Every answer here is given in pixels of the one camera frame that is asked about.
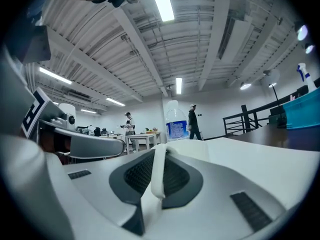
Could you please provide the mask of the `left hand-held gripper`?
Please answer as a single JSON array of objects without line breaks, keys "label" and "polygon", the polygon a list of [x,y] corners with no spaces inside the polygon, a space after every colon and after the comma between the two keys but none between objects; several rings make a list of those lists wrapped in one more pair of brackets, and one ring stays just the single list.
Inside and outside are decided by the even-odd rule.
[{"label": "left hand-held gripper", "polygon": [[121,139],[90,136],[74,131],[76,117],[55,105],[41,88],[30,91],[23,76],[27,63],[51,58],[46,26],[35,26],[26,39],[16,41],[13,51],[0,49],[0,132],[3,135],[24,133],[28,139],[44,121],[53,126],[55,134],[70,137],[65,156],[76,159],[112,158],[122,154]]}]

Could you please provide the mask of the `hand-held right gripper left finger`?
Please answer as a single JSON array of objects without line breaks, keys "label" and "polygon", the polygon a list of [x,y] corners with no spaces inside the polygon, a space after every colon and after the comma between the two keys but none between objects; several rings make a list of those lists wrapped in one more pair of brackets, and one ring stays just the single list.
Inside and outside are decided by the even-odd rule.
[{"label": "hand-held right gripper left finger", "polygon": [[138,236],[165,236],[163,201],[152,193],[156,173],[150,150],[64,166],[82,196],[112,224]]}]

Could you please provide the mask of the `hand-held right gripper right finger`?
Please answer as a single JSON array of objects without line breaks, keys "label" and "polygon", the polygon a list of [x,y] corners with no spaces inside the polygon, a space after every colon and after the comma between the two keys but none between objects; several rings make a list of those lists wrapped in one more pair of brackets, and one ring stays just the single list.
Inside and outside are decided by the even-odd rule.
[{"label": "hand-held right gripper right finger", "polygon": [[165,240],[312,239],[285,235],[319,167],[319,153],[230,138],[175,140],[168,159],[200,173],[197,196],[161,213]]}]

